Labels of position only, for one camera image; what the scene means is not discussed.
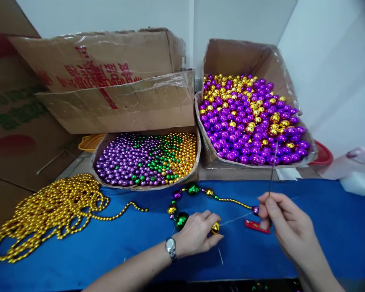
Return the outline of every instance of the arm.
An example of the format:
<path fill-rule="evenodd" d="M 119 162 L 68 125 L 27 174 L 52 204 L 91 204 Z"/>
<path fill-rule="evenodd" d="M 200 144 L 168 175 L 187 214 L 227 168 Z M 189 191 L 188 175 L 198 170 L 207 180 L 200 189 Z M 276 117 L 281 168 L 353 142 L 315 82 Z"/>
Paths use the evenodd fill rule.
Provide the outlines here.
<path fill-rule="evenodd" d="M 305 292 L 344 292 L 331 271 L 311 218 L 286 195 L 265 193 L 260 201 L 261 228 L 275 226 L 284 253 L 293 261 Z"/>
<path fill-rule="evenodd" d="M 218 221 L 220 217 L 208 210 L 189 216 L 184 228 L 173 235 L 177 258 L 208 251 L 218 244 L 223 235 L 207 237 L 212 225 Z M 139 291 L 171 263 L 163 241 L 109 271 L 84 289 L 84 292 Z"/>

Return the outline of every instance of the blue cloth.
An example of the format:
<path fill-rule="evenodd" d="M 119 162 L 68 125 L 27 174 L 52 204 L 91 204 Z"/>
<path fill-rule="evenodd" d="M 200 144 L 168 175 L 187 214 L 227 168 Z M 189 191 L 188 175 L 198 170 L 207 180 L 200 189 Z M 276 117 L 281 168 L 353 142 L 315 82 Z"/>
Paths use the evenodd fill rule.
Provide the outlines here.
<path fill-rule="evenodd" d="M 233 198 L 248 205 L 269 188 L 268 181 L 206 181 L 221 198 Z M 61 291 L 82 289 L 139 252 L 172 235 L 174 225 L 166 208 L 177 187 L 162 191 L 130 192 L 102 188 L 111 198 L 100 216 L 119 213 L 135 200 L 150 208 L 148 213 L 132 206 L 115 221 L 92 219 L 81 232 L 63 240 L 51 238 L 29 257 L 15 263 L 0 262 L 0 291 Z M 282 192 L 300 206 L 313 220 L 316 234 L 335 276 L 365 278 L 365 197 L 345 192 L 339 182 L 301 180 L 273 182 L 272 191 Z M 218 213 L 222 222 L 249 213 L 233 203 L 208 199 L 203 193 L 195 197 L 184 193 L 178 202 L 188 214 L 206 209 Z M 245 217 L 259 219 L 250 214 Z M 176 262 L 156 280 L 184 279 L 269 279 L 296 277 L 291 262 L 281 251 L 276 237 L 244 227 L 243 218 L 221 226 L 225 238 L 208 253 Z M 221 263 L 219 250 L 223 258 Z"/>

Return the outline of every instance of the person's left hand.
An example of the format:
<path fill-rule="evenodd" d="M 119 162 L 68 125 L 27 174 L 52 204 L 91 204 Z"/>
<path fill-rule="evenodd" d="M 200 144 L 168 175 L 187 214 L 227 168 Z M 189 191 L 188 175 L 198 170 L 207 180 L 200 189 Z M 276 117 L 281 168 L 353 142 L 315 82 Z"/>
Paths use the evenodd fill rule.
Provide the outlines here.
<path fill-rule="evenodd" d="M 220 220 L 219 215 L 211 214 L 209 210 L 189 216 L 184 228 L 172 236 L 176 241 L 177 258 L 202 253 L 216 246 L 224 236 L 214 234 L 208 237 L 208 233 Z"/>

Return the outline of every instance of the bead strand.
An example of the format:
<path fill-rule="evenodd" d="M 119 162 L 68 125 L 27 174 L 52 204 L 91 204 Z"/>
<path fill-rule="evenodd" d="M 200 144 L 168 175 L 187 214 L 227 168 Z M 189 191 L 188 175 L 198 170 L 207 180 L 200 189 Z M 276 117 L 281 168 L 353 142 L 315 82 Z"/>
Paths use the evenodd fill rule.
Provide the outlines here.
<path fill-rule="evenodd" d="M 201 189 L 201 188 L 199 188 L 197 183 L 190 182 L 186 185 L 186 187 L 174 192 L 172 204 L 169 205 L 169 207 L 167 208 L 167 213 L 170 215 L 170 219 L 175 221 L 177 231 L 181 231 L 183 229 L 183 227 L 189 217 L 189 215 L 186 212 L 179 212 L 177 215 L 175 215 L 177 213 L 176 200 L 181 198 L 182 192 L 184 192 L 184 191 L 186 191 L 189 195 L 196 195 L 199 191 L 202 191 L 203 193 L 205 193 L 207 195 L 208 198 L 214 198 L 215 200 L 221 201 L 221 202 L 236 203 L 248 210 L 251 210 L 255 216 L 258 216 L 258 212 L 260 210 L 258 206 L 248 206 L 248 205 L 241 203 L 240 201 L 237 201 L 234 199 L 221 199 L 221 198 L 219 198 L 218 195 L 214 194 L 214 191 L 211 188 Z M 219 226 L 219 223 L 217 222 L 212 226 L 211 232 L 213 234 L 218 234 L 219 229 L 220 229 L 220 226 Z"/>
<path fill-rule="evenodd" d="M 93 212 L 104 210 L 110 200 L 100 191 L 100 184 L 90 174 L 62 178 L 22 200 L 15 208 L 14 216 L 0 229 L 0 244 L 5 238 L 16 242 L 0 256 L 0 261 L 17 262 L 30 255 L 41 243 L 56 235 L 63 239 L 68 234 L 82 231 L 91 218 L 110 221 L 124 214 L 130 205 L 141 212 L 135 202 L 129 202 L 112 217 L 101 217 Z"/>

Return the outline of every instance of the hand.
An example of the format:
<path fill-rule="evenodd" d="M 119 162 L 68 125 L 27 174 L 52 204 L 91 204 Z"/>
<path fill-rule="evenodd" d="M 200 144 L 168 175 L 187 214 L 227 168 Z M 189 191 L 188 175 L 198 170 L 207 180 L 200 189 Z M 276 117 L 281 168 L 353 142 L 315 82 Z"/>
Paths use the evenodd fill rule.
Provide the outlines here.
<path fill-rule="evenodd" d="M 322 264 L 327 263 L 311 218 L 290 198 L 271 192 L 270 195 L 263 194 L 258 200 L 261 228 L 267 230 L 273 222 L 281 248 L 295 264 L 305 269 L 320 269 Z"/>
<path fill-rule="evenodd" d="M 209 251 L 216 246 L 224 236 L 214 234 L 208 237 L 208 233 L 212 225 L 220 220 L 219 215 L 211 214 L 208 210 L 189 216 L 184 228 L 172 236 L 176 241 L 177 258 Z"/>

